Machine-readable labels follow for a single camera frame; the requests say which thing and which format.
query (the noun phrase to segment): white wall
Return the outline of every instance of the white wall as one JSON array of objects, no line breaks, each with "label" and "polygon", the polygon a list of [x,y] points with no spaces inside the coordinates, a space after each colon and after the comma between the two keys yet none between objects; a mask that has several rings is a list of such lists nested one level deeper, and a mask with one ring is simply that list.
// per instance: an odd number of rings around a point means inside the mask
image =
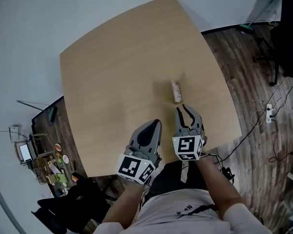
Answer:
[{"label": "white wall", "polygon": [[[59,54],[110,18],[151,0],[0,0],[0,130],[21,124],[30,132],[37,110],[15,103],[51,103],[63,95]],[[178,0],[201,31],[249,20],[268,0]],[[262,17],[269,20],[275,3]],[[0,133],[0,190],[15,218],[30,233],[49,233],[30,213],[48,197],[18,164],[9,136]],[[0,234],[11,232],[0,217]]]}]

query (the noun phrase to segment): wooden floor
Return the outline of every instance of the wooden floor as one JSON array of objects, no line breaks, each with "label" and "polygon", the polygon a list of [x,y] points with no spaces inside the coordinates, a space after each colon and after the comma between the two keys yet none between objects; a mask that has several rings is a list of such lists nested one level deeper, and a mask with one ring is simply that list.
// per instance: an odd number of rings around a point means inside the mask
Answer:
[{"label": "wooden floor", "polygon": [[[219,148],[212,150],[225,158],[233,150],[240,140],[252,129],[251,114],[257,109],[264,109],[272,93],[277,86],[270,87],[272,81],[273,63],[264,61],[253,63],[253,57],[267,53],[264,44],[259,47],[257,38],[270,39],[268,25],[254,27],[254,35],[244,35],[236,29],[223,30],[204,34],[204,38],[214,53],[229,87],[233,102],[239,117],[242,137]],[[287,78],[283,86],[276,92],[271,104],[285,97],[293,85],[293,78]],[[293,107],[293,90],[288,96],[288,105]],[[64,101],[58,103],[60,118],[50,129],[47,115],[36,119],[37,132],[49,133],[55,136],[52,141],[59,142],[59,138],[65,142],[71,150],[76,150],[74,140],[67,120]],[[255,123],[259,114],[255,114]],[[287,113],[284,106],[275,118],[279,133],[275,143],[275,150],[279,158],[287,153],[293,152],[293,111]],[[269,163],[273,157],[272,144],[276,137],[276,123],[262,124],[255,128],[246,140],[237,148],[236,152],[224,162],[235,174],[235,183],[241,193],[246,206],[253,214],[264,220],[264,224],[274,233],[278,229],[287,226],[288,214],[282,206],[282,200],[286,200],[293,206],[293,183],[286,178],[286,174],[293,174],[293,156],[287,156],[281,162]],[[83,167],[77,156],[79,172],[83,173]],[[101,188],[106,185],[109,176],[94,178]],[[124,190],[124,184],[120,179],[114,181],[108,189],[107,194],[118,197]],[[89,224],[85,233],[92,233],[94,225]]]}]

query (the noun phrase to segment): black office chair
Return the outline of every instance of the black office chair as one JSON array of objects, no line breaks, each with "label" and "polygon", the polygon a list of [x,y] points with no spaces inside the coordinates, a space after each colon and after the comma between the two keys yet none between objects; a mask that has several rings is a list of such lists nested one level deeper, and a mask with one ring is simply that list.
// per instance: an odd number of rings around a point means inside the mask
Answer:
[{"label": "black office chair", "polygon": [[108,185],[101,191],[95,181],[79,176],[66,196],[39,200],[41,208],[32,214],[53,234],[81,233],[90,219],[102,222],[110,207],[105,199],[116,200],[105,195]]},{"label": "black office chair", "polygon": [[275,86],[278,80],[279,65],[284,71],[284,76],[293,78],[293,0],[282,0],[281,22],[270,31],[270,36],[273,47],[264,38],[260,38],[258,43],[263,41],[271,56],[254,58],[253,61],[274,61],[275,78],[270,86]]}]

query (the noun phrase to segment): forearm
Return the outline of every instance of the forearm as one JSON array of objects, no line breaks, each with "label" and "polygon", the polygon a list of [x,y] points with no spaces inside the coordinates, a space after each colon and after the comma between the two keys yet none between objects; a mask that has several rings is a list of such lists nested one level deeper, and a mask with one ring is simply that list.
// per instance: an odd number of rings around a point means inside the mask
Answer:
[{"label": "forearm", "polygon": [[145,186],[135,183],[127,185],[125,191],[108,210],[102,223],[118,222],[128,228],[136,215]]},{"label": "forearm", "polygon": [[242,203],[242,198],[236,188],[209,158],[202,158],[196,161],[196,164],[200,169],[210,197],[214,201],[221,218],[230,206]]}]

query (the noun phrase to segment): black and white marker cube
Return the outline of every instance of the black and white marker cube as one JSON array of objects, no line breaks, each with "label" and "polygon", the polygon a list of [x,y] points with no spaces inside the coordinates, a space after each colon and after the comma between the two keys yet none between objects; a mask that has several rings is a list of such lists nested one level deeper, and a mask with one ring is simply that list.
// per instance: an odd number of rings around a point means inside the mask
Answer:
[{"label": "black and white marker cube", "polygon": [[172,142],[180,160],[199,160],[204,145],[200,135],[173,137]]},{"label": "black and white marker cube", "polygon": [[116,167],[116,174],[129,181],[145,184],[155,170],[150,160],[121,154]]}]

